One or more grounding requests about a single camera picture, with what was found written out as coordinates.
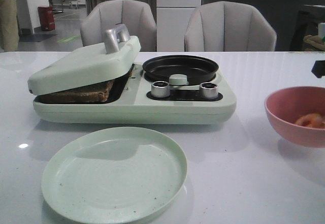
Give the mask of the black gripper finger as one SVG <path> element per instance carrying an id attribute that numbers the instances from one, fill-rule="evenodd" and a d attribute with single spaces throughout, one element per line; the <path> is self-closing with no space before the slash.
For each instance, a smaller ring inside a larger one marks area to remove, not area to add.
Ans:
<path id="1" fill-rule="evenodd" d="M 316 78 L 324 77 L 325 76 L 325 60 L 316 60 L 312 67 L 311 72 Z"/>

